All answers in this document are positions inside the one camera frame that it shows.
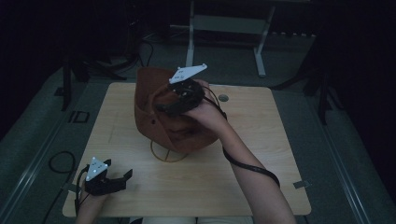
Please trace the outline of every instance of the dark background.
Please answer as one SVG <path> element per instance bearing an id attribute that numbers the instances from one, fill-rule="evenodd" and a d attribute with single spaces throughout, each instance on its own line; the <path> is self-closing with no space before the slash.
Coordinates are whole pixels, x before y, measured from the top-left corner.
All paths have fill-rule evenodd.
<path id="1" fill-rule="evenodd" d="M 213 10 L 216 4 L 211 3 L 214 4 L 211 8 L 201 10 Z M 1 137 L 45 80 L 62 67 L 65 54 L 77 51 L 100 59 L 108 54 L 123 55 L 128 41 L 128 22 L 147 23 L 167 36 L 170 23 L 189 23 L 188 8 L 188 1 L 1 0 Z M 240 13 L 248 14 L 249 8 L 255 8 L 257 13 L 257 7 L 244 8 Z M 313 66 L 330 71 L 331 85 L 393 201 L 396 198 L 393 191 L 396 189 L 393 179 L 396 170 L 395 10 L 395 3 L 391 1 L 282 3 L 277 4 L 271 25 L 273 32 L 317 36 L 307 57 L 315 59 Z"/>

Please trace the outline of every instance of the gray carpet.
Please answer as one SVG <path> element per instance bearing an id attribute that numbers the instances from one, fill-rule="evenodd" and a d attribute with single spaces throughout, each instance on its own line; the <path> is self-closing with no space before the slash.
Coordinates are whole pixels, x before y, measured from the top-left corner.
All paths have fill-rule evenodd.
<path id="1" fill-rule="evenodd" d="M 250 48 L 214 46 L 202 42 L 195 46 L 194 64 L 206 63 L 208 68 L 197 77 L 214 84 L 243 86 L 272 86 L 295 75 L 313 39 L 303 36 L 286 38 L 271 35 L 262 54 L 267 77 L 257 76 L 253 52 Z M 176 69 L 184 66 L 187 53 L 186 42 L 170 41 L 155 43 L 151 66 Z M 144 61 L 149 57 L 150 47 L 144 45 L 141 54 Z M 134 82 L 137 66 L 120 71 Z M 57 152 L 73 152 L 79 162 L 86 142 L 100 109 L 110 80 L 92 74 L 89 83 L 73 83 L 73 104 L 61 112 L 62 98 L 53 96 L 62 85 L 62 73 L 54 74 L 43 86 L 20 120 L 1 142 L 0 197 L 6 199 L 17 186 L 21 174 L 30 160 L 42 148 L 47 136 L 53 134 L 48 151 L 21 204 L 17 204 L 11 223 L 40 223 L 50 208 L 66 175 L 53 173 L 47 163 Z M 297 217 L 298 223 L 364 223 L 356 218 L 353 206 L 346 195 L 348 190 L 334 165 L 332 146 L 336 146 L 345 169 L 351 176 L 361 204 L 365 208 L 369 223 L 395 223 L 396 209 L 385 192 L 364 146 L 345 111 L 328 111 L 327 127 L 323 127 L 316 116 L 318 97 L 302 94 L 304 81 L 283 91 L 273 91 L 276 104 L 285 126 L 290 145 L 303 180 L 308 181 L 307 194 L 312 213 Z M 67 122 L 71 111 L 90 113 L 87 123 Z M 60 129 L 53 129 L 57 123 Z M 60 170 L 69 169 L 71 162 L 64 155 L 54 160 Z M 49 214 L 48 223 L 74 223 L 74 219 L 62 215 L 65 191 L 61 194 Z M 99 223 L 119 223 L 115 218 L 101 218 Z"/>

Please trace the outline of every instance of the brown leather bag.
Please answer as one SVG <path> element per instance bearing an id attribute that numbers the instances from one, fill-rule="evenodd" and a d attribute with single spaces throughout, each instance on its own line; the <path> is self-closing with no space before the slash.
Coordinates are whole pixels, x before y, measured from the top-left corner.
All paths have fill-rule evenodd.
<path id="1" fill-rule="evenodd" d="M 169 78 L 175 71 L 143 67 L 137 71 L 134 93 L 134 119 L 137 130 L 157 144 L 180 153 L 191 153 L 214 143 L 214 133 L 188 116 L 169 117 L 156 109 L 156 104 L 177 101 L 169 91 Z"/>

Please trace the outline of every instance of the tabletop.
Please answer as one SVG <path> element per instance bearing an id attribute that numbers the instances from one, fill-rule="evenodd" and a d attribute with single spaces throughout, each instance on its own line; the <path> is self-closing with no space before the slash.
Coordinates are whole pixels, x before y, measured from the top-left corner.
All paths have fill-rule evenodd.
<path id="1" fill-rule="evenodd" d="M 222 154 L 219 141 L 184 158 L 153 144 L 134 123 L 134 83 L 113 83 L 93 126 L 78 170 L 91 162 L 112 160 L 107 177 L 120 178 L 130 169 L 134 175 L 125 190 L 111 194 L 102 217 L 215 217 L 251 216 L 248 202 L 239 188 L 230 163 Z M 277 111 L 271 90 L 263 87 L 210 87 L 217 95 L 228 96 L 220 102 L 228 121 L 247 147 L 273 172 L 294 215 L 311 211 L 288 137 Z M 74 217 L 75 194 L 70 192 L 63 213 Z"/>

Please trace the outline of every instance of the floor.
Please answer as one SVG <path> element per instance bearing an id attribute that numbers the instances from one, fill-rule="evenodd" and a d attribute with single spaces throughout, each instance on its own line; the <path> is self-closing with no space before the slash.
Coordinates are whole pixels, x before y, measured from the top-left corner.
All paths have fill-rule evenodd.
<path id="1" fill-rule="evenodd" d="M 168 41 L 155 34 L 145 38 L 154 49 L 150 66 L 170 69 L 184 66 L 187 33 L 185 30 L 173 32 Z M 262 53 L 267 77 L 258 77 L 251 47 L 207 39 L 207 36 L 198 37 L 195 45 L 194 64 L 208 65 L 198 78 L 212 84 L 260 87 L 274 86 L 293 77 L 315 40 L 314 37 L 270 35 Z M 150 45 L 141 46 L 140 54 L 145 63 L 150 53 Z M 118 74 L 127 77 L 126 82 L 134 82 L 139 66 L 138 63 Z M 73 218 L 62 215 L 66 191 L 60 189 L 67 174 L 52 171 L 71 170 L 73 159 L 68 154 L 52 157 L 67 150 L 73 153 L 75 162 L 79 162 L 106 88 L 114 80 L 95 72 L 88 83 L 74 80 L 73 100 L 66 111 L 61 111 L 62 97 L 54 96 L 62 82 L 60 70 L 43 85 L 1 142 L 0 217 L 6 220 L 4 223 L 39 223 L 48 211 L 48 223 L 74 223 Z M 332 109 L 326 113 L 328 125 L 322 125 L 317 116 L 318 96 L 304 96 L 304 84 L 305 80 L 282 91 L 273 91 L 301 176 L 308 183 L 306 191 L 312 212 L 296 217 L 298 223 L 396 223 L 395 205 L 347 113 L 329 99 Z M 73 111 L 89 112 L 88 122 L 70 122 Z M 126 217 L 98 221 L 127 222 Z"/>

